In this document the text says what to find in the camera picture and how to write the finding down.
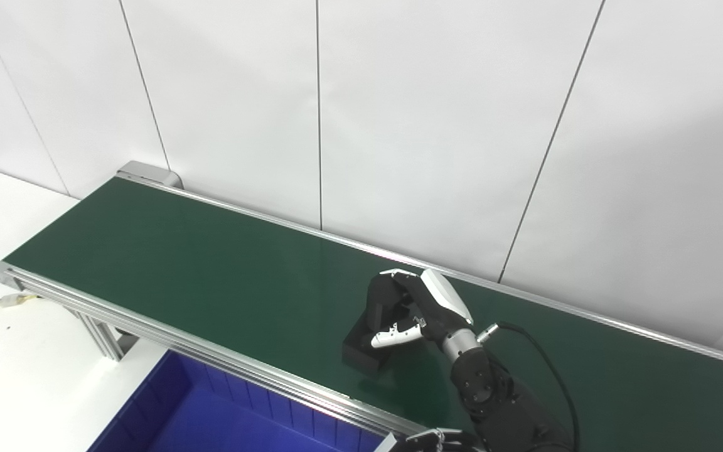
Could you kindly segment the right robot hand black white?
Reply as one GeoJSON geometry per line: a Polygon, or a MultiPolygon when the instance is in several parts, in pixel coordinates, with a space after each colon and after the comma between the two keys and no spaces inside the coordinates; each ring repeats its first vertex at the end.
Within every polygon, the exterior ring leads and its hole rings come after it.
{"type": "Polygon", "coordinates": [[[404,269],[379,272],[368,286],[360,321],[364,351],[427,340],[454,362],[482,347],[468,307],[445,275],[435,269],[420,274],[404,269]]]}

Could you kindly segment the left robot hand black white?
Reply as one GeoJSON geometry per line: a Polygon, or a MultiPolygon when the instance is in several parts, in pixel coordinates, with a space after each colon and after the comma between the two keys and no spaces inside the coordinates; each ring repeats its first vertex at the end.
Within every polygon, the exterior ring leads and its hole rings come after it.
{"type": "Polygon", "coordinates": [[[464,430],[434,428],[411,436],[391,435],[388,451],[476,451],[478,438],[464,430]]]}

